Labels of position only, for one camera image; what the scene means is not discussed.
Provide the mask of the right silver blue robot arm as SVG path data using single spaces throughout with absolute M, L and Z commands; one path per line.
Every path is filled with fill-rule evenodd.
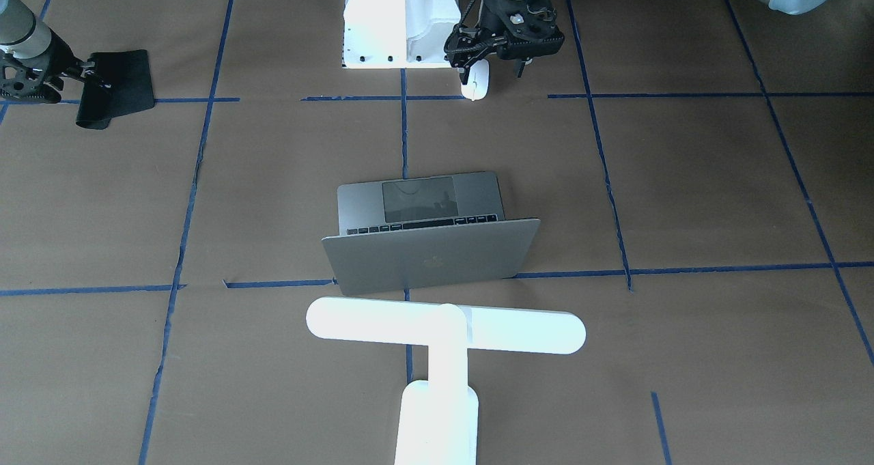
M 1 0 L 1 48 L 3 99 L 59 103 L 62 77 L 104 91 L 112 88 L 96 73 L 95 61 L 75 57 L 68 43 L 20 0 Z

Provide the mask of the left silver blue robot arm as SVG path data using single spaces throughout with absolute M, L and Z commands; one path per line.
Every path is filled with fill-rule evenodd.
M 808 13 L 827 0 L 757 0 L 771 10 L 789 15 Z M 550 0 L 471 0 L 444 44 L 445 60 L 459 70 L 468 85 L 477 64 L 491 54 L 514 61 L 522 76 L 531 60 L 554 55 L 565 36 Z

